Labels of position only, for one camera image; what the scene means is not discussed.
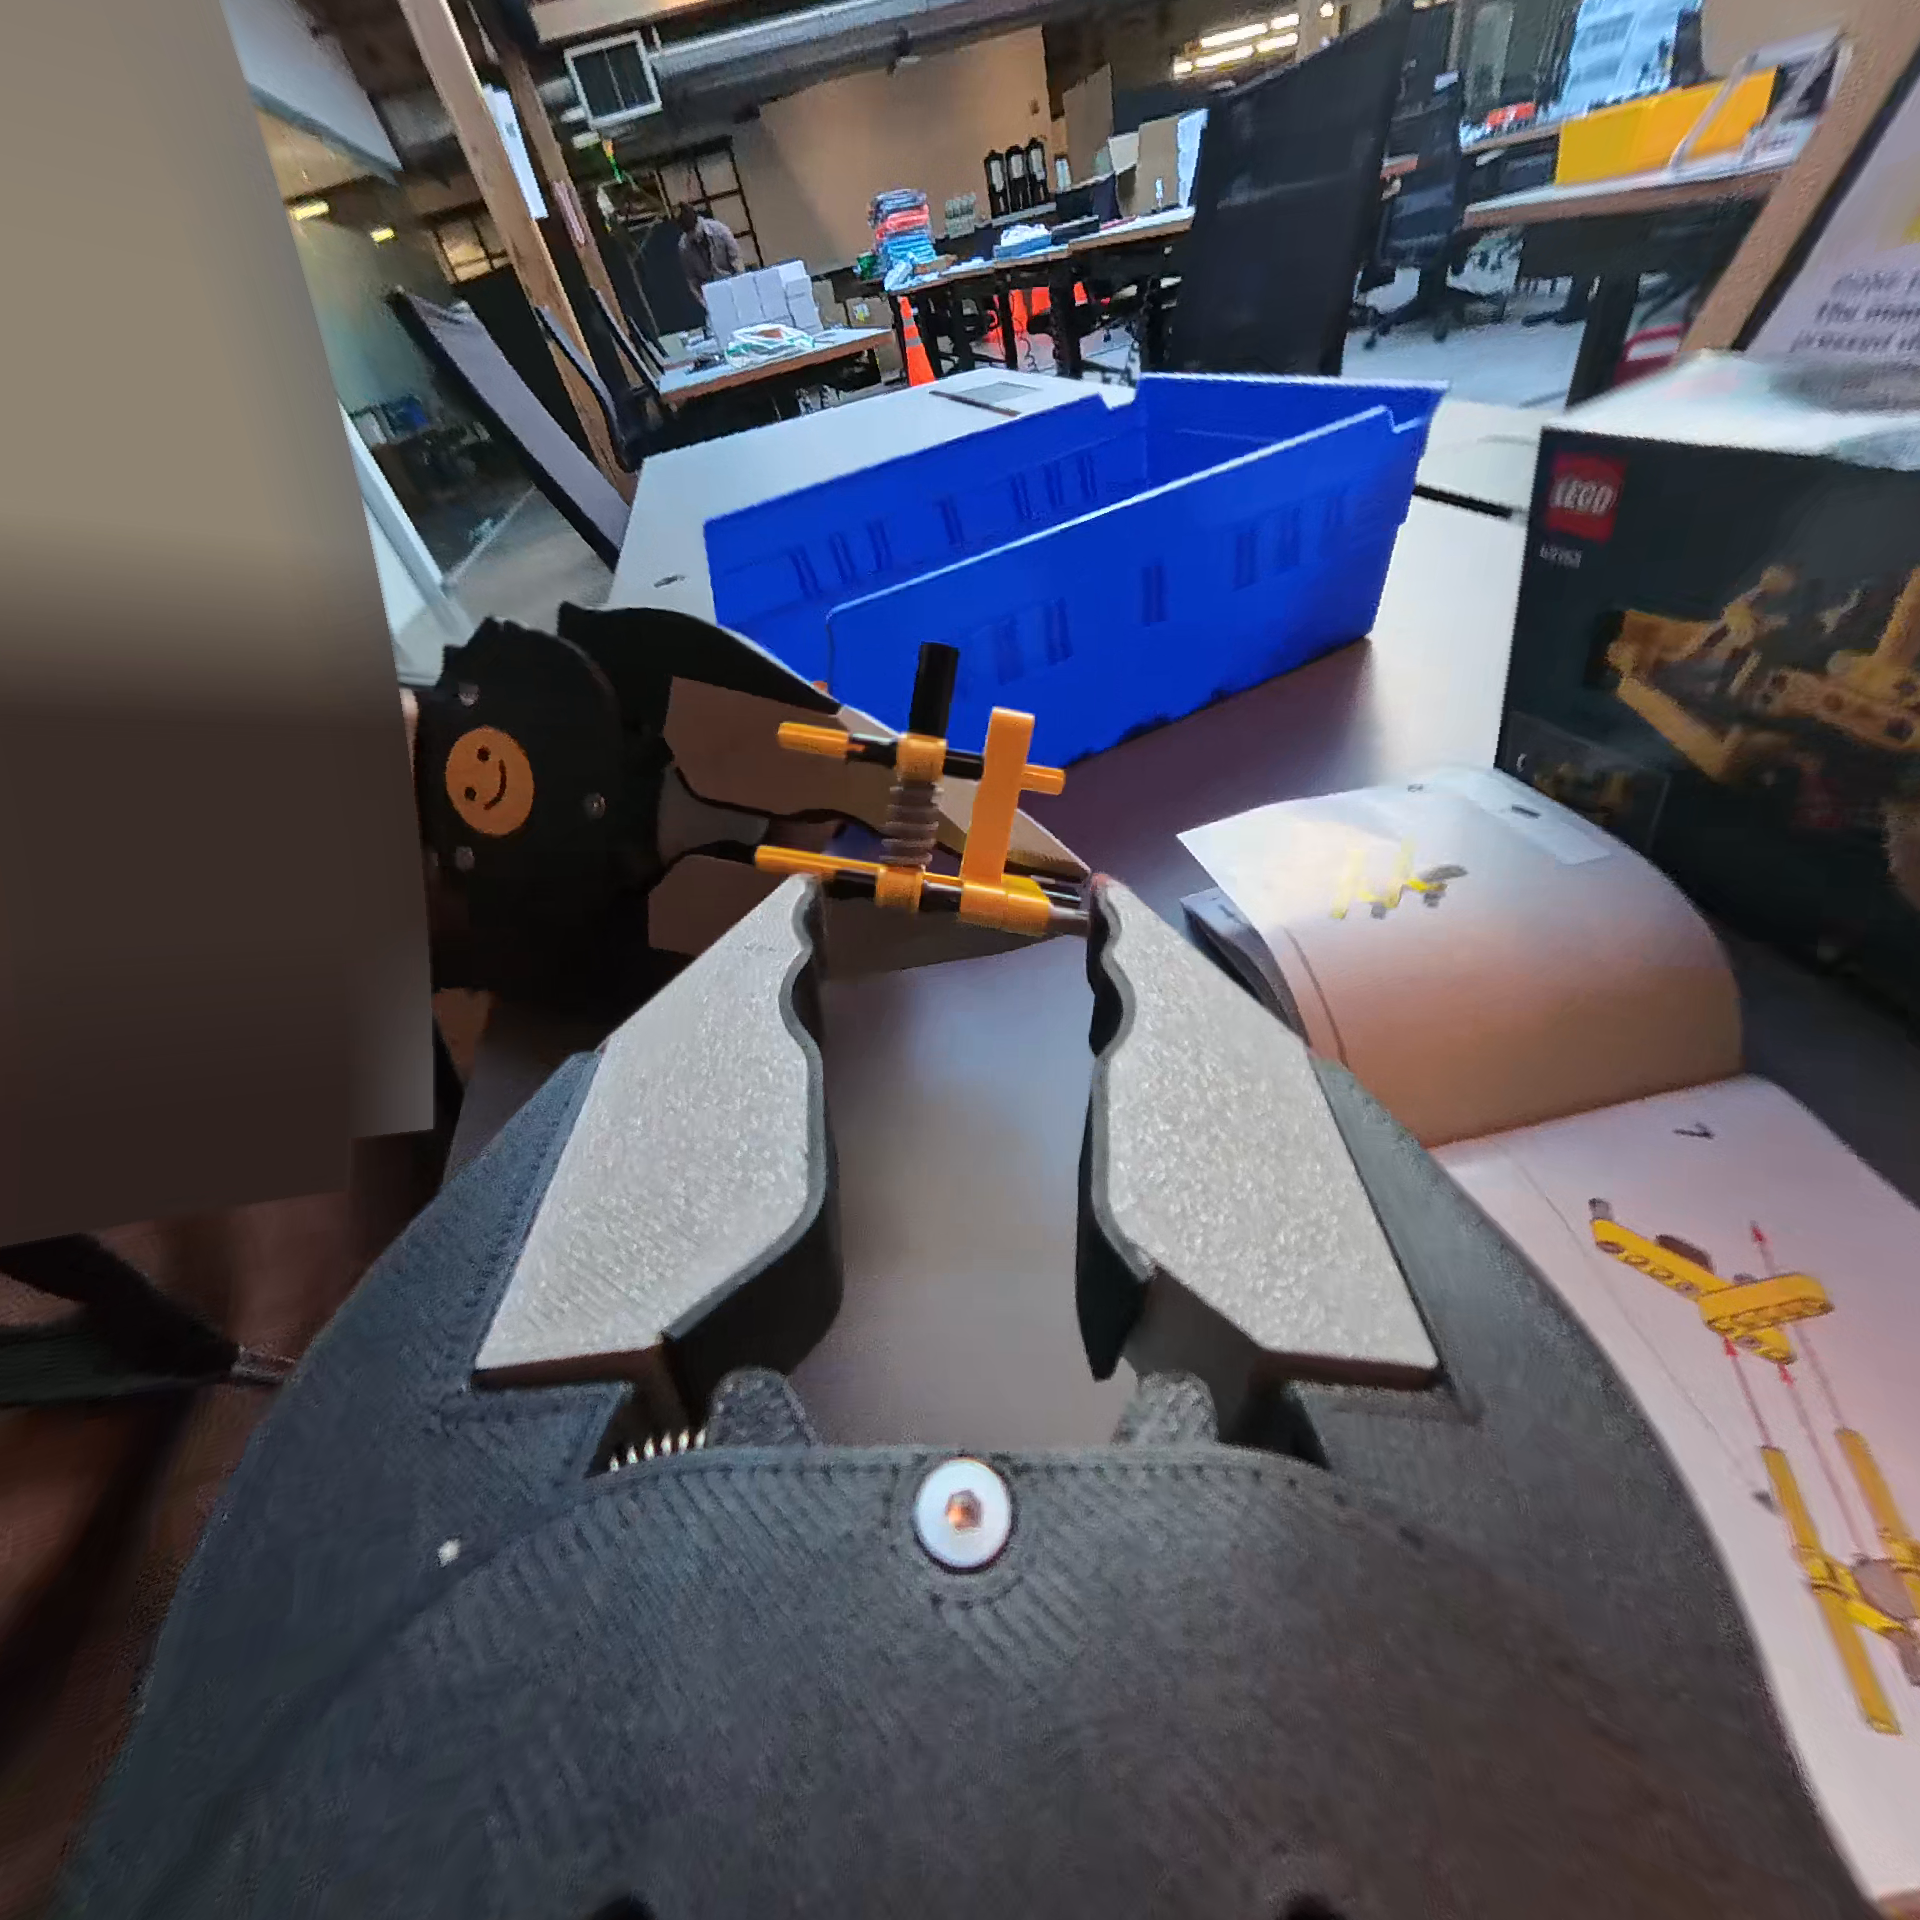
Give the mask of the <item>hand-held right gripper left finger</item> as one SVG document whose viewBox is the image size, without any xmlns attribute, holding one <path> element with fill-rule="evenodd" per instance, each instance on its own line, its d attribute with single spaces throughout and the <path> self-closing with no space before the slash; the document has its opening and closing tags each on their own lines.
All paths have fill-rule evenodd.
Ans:
<svg viewBox="0 0 1920 1920">
<path fill-rule="evenodd" d="M 835 1320 L 824 891 L 783 877 L 594 1056 L 475 1380 L 635 1391 L 701 1419 Z"/>
</svg>

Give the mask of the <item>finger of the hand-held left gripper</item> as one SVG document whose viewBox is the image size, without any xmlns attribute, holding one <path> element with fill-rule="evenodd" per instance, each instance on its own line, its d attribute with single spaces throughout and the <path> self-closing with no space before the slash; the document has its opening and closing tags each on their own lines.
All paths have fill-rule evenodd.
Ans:
<svg viewBox="0 0 1920 1920">
<path fill-rule="evenodd" d="M 966 855 L 939 852 L 916 886 L 883 857 L 757 848 L 752 857 L 689 852 L 654 886 L 648 940 L 697 957 L 783 881 L 810 881 L 821 912 L 812 948 L 831 976 L 874 976 L 1081 940 L 1090 930 L 1090 872 L 1031 868 L 995 877 Z"/>
<path fill-rule="evenodd" d="M 676 678 L 664 723 L 664 740 L 693 795 L 766 820 L 792 822 L 859 822 L 879 834 L 893 804 L 893 768 L 870 761 L 834 761 L 781 748 L 781 726 L 818 726 L 893 739 L 894 729 L 863 708 L 831 704 L 825 713 L 774 701 L 770 696 Z M 979 778 L 947 770 L 934 804 L 940 852 L 959 855 L 974 826 Z M 1083 881 L 1088 861 L 1055 834 L 1016 809 L 1009 834 L 1009 872 L 1030 877 Z"/>
</svg>

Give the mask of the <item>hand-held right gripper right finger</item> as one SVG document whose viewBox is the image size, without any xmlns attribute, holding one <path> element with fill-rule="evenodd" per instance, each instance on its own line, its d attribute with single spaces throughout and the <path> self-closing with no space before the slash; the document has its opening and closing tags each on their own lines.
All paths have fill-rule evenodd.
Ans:
<svg viewBox="0 0 1920 1920">
<path fill-rule="evenodd" d="M 1439 1380 L 1315 1057 L 1115 877 L 1088 893 L 1078 1336 L 1099 1380 L 1178 1370 L 1220 1428 L 1293 1380 Z"/>
</svg>

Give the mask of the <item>yellow lego assembly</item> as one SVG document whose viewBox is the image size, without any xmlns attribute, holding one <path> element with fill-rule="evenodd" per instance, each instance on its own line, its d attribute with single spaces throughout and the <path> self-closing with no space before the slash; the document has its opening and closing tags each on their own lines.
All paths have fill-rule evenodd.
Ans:
<svg viewBox="0 0 1920 1920">
<path fill-rule="evenodd" d="M 1090 930 L 1081 889 L 1016 872 L 1016 822 L 1022 800 L 1059 795 L 1065 770 L 1030 758 L 1034 718 L 1020 708 L 994 708 L 983 751 L 954 748 L 947 723 L 956 693 L 959 652 L 928 639 L 917 652 L 909 729 L 898 734 L 847 732 L 783 723 L 776 748 L 855 768 L 883 768 L 893 780 L 879 829 L 879 857 L 847 857 L 757 846 L 754 868 L 776 877 L 812 877 L 834 901 L 870 901 L 898 914 L 934 914 L 1020 940 L 1050 940 Z M 930 865 L 947 785 L 974 787 L 956 868 Z"/>
</svg>

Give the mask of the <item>lego instruction booklet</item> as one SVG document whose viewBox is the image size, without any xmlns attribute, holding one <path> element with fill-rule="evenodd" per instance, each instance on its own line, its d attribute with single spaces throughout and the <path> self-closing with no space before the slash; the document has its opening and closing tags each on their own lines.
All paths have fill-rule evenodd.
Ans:
<svg viewBox="0 0 1920 1920">
<path fill-rule="evenodd" d="M 1869 1897 L 1916 1909 L 1916 1204 L 1744 1072 L 1638 852 L 1500 770 L 1186 829 L 1201 924 L 1582 1320 L 1669 1445 Z"/>
</svg>

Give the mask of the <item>black lego set box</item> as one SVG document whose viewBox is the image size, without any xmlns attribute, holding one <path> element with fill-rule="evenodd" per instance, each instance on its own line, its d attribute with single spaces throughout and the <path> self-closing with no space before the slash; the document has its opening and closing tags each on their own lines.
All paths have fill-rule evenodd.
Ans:
<svg viewBox="0 0 1920 1920">
<path fill-rule="evenodd" d="M 1916 369 L 1703 352 L 1550 414 L 1497 763 L 1916 1029 Z"/>
</svg>

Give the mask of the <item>dark leaning board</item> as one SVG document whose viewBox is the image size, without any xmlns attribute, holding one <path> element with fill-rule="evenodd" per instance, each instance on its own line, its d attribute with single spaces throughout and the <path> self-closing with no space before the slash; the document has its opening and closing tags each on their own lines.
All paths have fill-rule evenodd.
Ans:
<svg viewBox="0 0 1920 1920">
<path fill-rule="evenodd" d="M 614 489 L 591 451 L 542 400 L 536 385 L 501 348 L 467 305 L 438 305 L 391 290 L 389 308 L 425 355 L 463 394 L 491 437 L 510 445 L 536 489 L 607 568 L 616 565 L 632 504 Z"/>
</svg>

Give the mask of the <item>wooden workbench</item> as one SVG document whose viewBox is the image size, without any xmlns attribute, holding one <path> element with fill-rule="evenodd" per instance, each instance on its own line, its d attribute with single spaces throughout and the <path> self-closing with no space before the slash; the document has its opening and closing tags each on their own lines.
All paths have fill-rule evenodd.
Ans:
<svg viewBox="0 0 1920 1920">
<path fill-rule="evenodd" d="M 1569 404 L 1606 391 L 1652 274 L 1705 295 L 1733 261 L 1763 201 L 1790 175 L 1786 157 L 1705 160 L 1642 175 L 1539 186 L 1478 198 L 1462 232 L 1523 232 L 1523 263 L 1587 288 L 1587 321 Z"/>
<path fill-rule="evenodd" d="M 654 404 L 684 442 L 717 442 L 794 417 L 806 394 L 879 385 L 894 346 L 889 325 L 831 325 L 806 343 L 661 372 Z"/>
<path fill-rule="evenodd" d="M 1050 234 L 1050 247 L 930 263 L 885 290 L 894 338 L 894 299 L 904 297 L 940 376 L 991 364 L 1034 372 L 1042 348 L 1051 348 L 1050 369 L 1063 380 L 1154 372 L 1166 360 L 1191 222 L 1190 207 L 1107 226 L 1070 222 Z"/>
</svg>

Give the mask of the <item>stack of white boxes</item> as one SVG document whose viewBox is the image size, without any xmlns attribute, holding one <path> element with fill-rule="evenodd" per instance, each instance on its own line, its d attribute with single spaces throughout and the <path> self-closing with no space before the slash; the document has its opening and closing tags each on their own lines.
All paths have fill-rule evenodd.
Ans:
<svg viewBox="0 0 1920 1920">
<path fill-rule="evenodd" d="M 788 333 L 818 337 L 824 329 L 812 274 L 804 258 L 712 278 L 701 288 L 701 305 L 710 337 L 721 348 L 754 338 L 783 338 Z"/>
</svg>

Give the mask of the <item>blue plastic bin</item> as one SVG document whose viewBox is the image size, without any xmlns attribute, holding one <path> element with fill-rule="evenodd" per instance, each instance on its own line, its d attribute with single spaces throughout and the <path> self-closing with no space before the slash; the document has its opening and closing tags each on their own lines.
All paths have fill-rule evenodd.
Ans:
<svg viewBox="0 0 1920 1920">
<path fill-rule="evenodd" d="M 1034 715 L 1067 768 L 1373 631 L 1439 383 L 1143 376 L 706 527 L 717 620 L 904 726 Z"/>
</svg>

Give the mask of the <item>black partition panel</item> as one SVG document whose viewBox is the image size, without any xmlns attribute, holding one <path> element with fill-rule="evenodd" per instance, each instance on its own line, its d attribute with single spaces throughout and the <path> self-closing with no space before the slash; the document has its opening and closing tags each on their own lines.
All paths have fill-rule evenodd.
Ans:
<svg viewBox="0 0 1920 1920">
<path fill-rule="evenodd" d="M 1412 2 L 1213 101 L 1166 372 L 1338 376 Z"/>
</svg>

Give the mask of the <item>yellow plastic bin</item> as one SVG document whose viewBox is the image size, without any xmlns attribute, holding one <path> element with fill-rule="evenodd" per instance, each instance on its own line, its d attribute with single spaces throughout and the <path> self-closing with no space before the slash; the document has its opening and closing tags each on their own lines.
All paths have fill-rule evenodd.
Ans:
<svg viewBox="0 0 1920 1920">
<path fill-rule="evenodd" d="M 1776 66 L 1759 66 L 1728 81 L 1669 87 L 1582 113 L 1557 133 L 1556 186 L 1739 157 L 1772 105 L 1776 76 Z"/>
</svg>

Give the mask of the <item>instruction poster board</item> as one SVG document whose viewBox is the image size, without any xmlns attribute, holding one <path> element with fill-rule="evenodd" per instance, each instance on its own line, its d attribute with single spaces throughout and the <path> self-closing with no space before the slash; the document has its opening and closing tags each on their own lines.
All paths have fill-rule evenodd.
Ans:
<svg viewBox="0 0 1920 1920">
<path fill-rule="evenodd" d="M 1829 101 L 1682 352 L 1916 364 L 1916 2 L 1805 2 L 1804 25 L 1838 31 Z"/>
</svg>

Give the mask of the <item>wooden post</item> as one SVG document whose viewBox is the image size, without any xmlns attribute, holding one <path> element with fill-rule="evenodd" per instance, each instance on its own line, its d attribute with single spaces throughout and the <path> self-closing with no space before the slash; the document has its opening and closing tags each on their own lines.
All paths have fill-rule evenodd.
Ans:
<svg viewBox="0 0 1920 1920">
<path fill-rule="evenodd" d="M 480 186 L 483 207 L 513 263 L 522 297 L 530 299 L 542 338 L 580 422 L 598 471 L 611 480 L 623 505 L 635 504 L 635 472 L 622 459 L 616 417 L 600 404 L 598 369 L 569 305 L 566 285 L 532 216 L 510 146 L 486 101 L 483 81 L 467 51 L 467 37 L 450 2 L 399 2 L 409 37 L 420 55 L 425 76 L 446 105 L 467 172 Z"/>
</svg>

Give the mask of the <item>wall air vent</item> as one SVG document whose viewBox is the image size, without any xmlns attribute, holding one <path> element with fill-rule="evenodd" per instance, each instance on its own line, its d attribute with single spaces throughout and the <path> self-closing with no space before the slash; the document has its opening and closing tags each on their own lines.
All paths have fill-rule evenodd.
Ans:
<svg viewBox="0 0 1920 1920">
<path fill-rule="evenodd" d="M 623 129 L 664 112 L 654 50 L 639 31 L 571 42 L 569 79 L 594 129 Z"/>
</svg>

